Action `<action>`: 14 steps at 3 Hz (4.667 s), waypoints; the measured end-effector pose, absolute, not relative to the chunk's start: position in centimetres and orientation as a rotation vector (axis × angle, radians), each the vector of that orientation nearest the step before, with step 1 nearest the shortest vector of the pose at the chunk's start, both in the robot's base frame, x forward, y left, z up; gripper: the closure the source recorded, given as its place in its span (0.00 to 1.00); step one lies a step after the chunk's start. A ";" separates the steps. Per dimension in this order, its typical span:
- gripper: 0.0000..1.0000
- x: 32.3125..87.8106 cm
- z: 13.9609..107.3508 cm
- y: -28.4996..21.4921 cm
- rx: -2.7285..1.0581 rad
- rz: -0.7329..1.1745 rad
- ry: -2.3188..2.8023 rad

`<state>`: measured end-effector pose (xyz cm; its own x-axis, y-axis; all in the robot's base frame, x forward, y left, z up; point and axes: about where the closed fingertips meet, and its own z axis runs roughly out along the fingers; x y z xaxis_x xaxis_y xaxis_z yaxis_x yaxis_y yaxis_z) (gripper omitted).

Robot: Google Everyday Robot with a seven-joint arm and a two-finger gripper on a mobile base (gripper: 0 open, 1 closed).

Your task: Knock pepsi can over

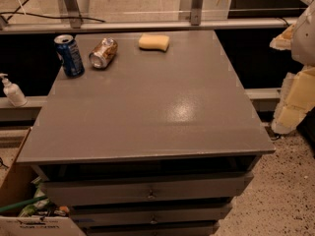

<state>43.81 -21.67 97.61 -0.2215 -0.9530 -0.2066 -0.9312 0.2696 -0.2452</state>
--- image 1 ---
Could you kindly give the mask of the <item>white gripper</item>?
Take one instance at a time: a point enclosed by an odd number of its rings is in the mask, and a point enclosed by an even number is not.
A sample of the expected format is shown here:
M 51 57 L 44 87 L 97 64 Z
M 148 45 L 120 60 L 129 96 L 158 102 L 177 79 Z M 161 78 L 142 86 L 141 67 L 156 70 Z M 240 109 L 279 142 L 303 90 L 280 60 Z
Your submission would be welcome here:
M 296 25 L 287 27 L 274 37 L 270 47 L 290 50 L 292 59 L 303 64 L 297 74 L 287 73 L 280 92 L 272 130 L 288 134 L 295 130 L 307 113 L 315 107 L 315 1 L 298 18 Z

